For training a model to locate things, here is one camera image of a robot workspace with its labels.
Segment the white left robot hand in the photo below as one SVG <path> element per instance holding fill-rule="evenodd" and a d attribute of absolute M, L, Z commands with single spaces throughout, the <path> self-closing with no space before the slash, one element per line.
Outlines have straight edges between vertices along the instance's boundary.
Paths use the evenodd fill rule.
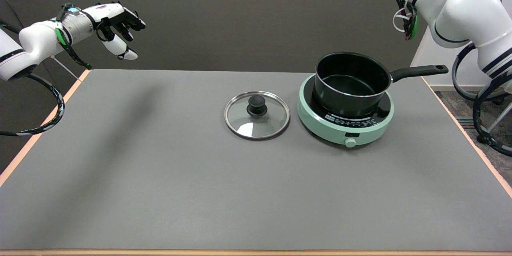
<path fill-rule="evenodd" d="M 141 31 L 146 23 L 136 11 L 131 11 L 120 2 L 98 3 L 82 10 L 93 23 L 93 29 L 104 47 L 119 60 L 135 60 L 137 53 L 126 41 L 133 41 L 130 30 Z"/>

